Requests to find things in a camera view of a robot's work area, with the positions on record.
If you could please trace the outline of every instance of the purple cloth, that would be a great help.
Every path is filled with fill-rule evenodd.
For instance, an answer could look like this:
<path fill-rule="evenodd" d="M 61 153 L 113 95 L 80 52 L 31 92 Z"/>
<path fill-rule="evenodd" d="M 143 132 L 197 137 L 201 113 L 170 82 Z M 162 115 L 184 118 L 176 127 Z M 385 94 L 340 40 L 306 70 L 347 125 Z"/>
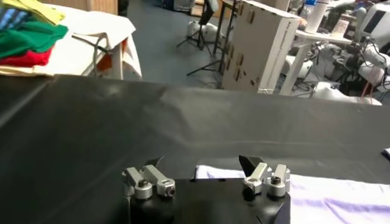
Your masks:
<path fill-rule="evenodd" d="M 196 178 L 244 178 L 240 170 L 197 166 Z M 291 224 L 390 224 L 390 186 L 291 175 Z"/>

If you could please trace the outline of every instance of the red cloth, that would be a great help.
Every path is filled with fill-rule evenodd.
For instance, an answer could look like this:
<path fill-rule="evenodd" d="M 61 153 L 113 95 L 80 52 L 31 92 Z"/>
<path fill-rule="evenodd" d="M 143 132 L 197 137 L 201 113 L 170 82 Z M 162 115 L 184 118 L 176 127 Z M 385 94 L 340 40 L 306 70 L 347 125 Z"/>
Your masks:
<path fill-rule="evenodd" d="M 36 53 L 33 51 L 27 51 L 22 56 L 12 56 L 0 59 L 0 65 L 12 65 L 17 67 L 33 67 L 34 65 L 47 65 L 51 55 L 51 47 L 44 53 Z"/>

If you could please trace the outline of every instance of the white table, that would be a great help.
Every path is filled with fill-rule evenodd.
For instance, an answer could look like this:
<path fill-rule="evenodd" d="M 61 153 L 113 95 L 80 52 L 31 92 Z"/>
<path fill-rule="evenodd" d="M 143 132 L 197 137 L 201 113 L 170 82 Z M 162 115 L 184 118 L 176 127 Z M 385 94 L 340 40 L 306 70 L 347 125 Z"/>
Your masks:
<path fill-rule="evenodd" d="M 113 52 L 112 70 L 108 72 L 110 78 L 123 79 L 124 57 L 131 61 L 134 72 L 141 77 L 138 56 L 135 49 L 131 33 L 135 30 L 132 23 L 119 16 L 114 16 L 102 12 L 86 12 L 83 10 L 63 7 L 59 5 L 49 5 L 66 14 L 66 17 L 60 24 L 68 27 L 69 31 L 65 37 L 58 40 L 52 50 L 49 63 L 45 66 L 34 66 L 32 68 L 20 68 L 14 66 L 0 66 L 0 71 L 5 75 L 35 76 L 35 75 L 88 75 L 94 68 L 93 54 L 94 46 L 84 41 L 73 38 L 77 35 L 90 43 L 96 44 L 98 36 L 101 33 L 107 33 L 108 39 L 103 38 L 99 45 L 105 49 L 109 48 Z M 121 42 L 126 40 L 130 45 L 129 55 L 124 55 Z M 99 62 L 104 52 L 97 52 L 97 62 Z"/>
<path fill-rule="evenodd" d="M 290 96 L 291 90 L 298 78 L 299 71 L 302 68 L 303 62 L 311 49 L 311 45 L 315 41 L 329 41 L 331 43 L 340 43 L 340 44 L 350 44 L 352 41 L 345 39 L 343 37 L 333 37 L 329 34 L 323 33 L 306 33 L 301 30 L 297 30 L 296 36 L 303 38 L 303 42 L 298 46 L 299 50 L 294 60 L 294 63 L 291 65 L 290 70 L 286 75 L 286 80 L 280 90 L 281 95 Z"/>

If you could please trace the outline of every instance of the black stand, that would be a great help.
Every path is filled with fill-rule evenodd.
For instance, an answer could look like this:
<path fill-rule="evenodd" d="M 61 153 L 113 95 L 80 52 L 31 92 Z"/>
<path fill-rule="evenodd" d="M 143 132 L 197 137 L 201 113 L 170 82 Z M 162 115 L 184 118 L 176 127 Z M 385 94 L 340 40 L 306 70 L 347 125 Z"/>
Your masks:
<path fill-rule="evenodd" d="M 206 4 L 203 4 L 203 7 L 202 7 L 202 15 L 203 13 L 205 13 L 205 6 Z M 207 51 L 208 53 L 210 54 L 210 56 L 213 56 L 213 54 L 211 53 L 211 50 L 210 48 L 208 47 L 208 43 L 209 42 L 206 42 L 205 41 L 205 37 L 203 36 L 203 31 L 202 31 L 202 26 L 203 25 L 206 25 L 206 24 L 202 24 L 202 23 L 199 23 L 200 24 L 200 28 L 197 32 L 195 32 L 194 34 L 192 34 L 191 36 L 187 36 L 185 40 L 183 40 L 182 42 L 180 42 L 178 45 L 176 45 L 176 48 L 180 47 L 180 45 L 182 45 L 183 43 L 186 43 L 186 42 L 189 42 L 190 44 L 192 44 L 193 46 L 196 46 L 198 47 L 200 50 L 203 50 L 204 46 L 206 46 L 207 48 Z"/>
<path fill-rule="evenodd" d="M 222 21 L 223 21 L 223 17 L 224 17 L 224 13 L 225 13 L 225 7 L 226 7 L 226 4 L 224 1 L 222 1 L 222 9 L 221 9 L 221 14 L 220 14 L 220 17 L 219 17 L 219 24 L 218 24 L 218 31 L 217 31 L 217 37 L 216 37 L 216 43 L 218 41 L 218 38 L 219 38 L 219 32 L 221 31 L 221 24 L 222 24 Z M 211 62 L 210 64 L 207 64 L 197 70 L 194 70 L 190 73 L 187 74 L 187 76 L 189 75 L 192 75 L 194 74 L 195 72 L 198 72 L 198 71 L 201 71 L 201 70 L 204 70 L 204 71 L 214 71 L 214 72 L 219 72 L 222 74 L 222 67 L 223 67 L 223 59 L 225 57 L 225 53 L 226 53 L 226 45 L 227 45 L 227 42 L 228 42 L 228 39 L 229 39 L 229 34 L 230 34 L 230 31 L 231 31 L 231 26 L 232 26 L 232 22 L 233 22 L 233 17 L 234 17 L 234 13 L 235 13 L 235 9 L 236 9 L 236 0 L 233 0 L 233 7 L 232 7 L 232 14 L 230 15 L 230 18 L 229 18 L 229 24 L 227 26 L 227 33 L 226 33 L 226 39 L 225 39 L 225 44 L 224 44 L 224 48 L 221 49 L 222 50 L 222 57 L 221 59 L 219 60 L 216 60 L 214 62 Z M 216 53 L 216 46 L 214 47 L 214 51 L 213 51 L 213 55 L 215 55 Z M 218 69 L 210 69 L 208 68 L 209 66 L 212 66 L 212 65 L 215 65 L 219 63 L 219 68 Z"/>

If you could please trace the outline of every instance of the green cloth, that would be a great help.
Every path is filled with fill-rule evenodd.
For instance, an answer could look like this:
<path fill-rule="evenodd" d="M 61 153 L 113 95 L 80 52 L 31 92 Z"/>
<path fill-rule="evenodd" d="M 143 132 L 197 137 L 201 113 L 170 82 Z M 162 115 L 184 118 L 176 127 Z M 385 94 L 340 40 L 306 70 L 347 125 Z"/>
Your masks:
<path fill-rule="evenodd" d="M 0 58 L 23 55 L 28 50 L 42 53 L 49 50 L 68 31 L 66 26 L 53 26 L 40 21 L 28 21 L 17 30 L 0 32 Z"/>

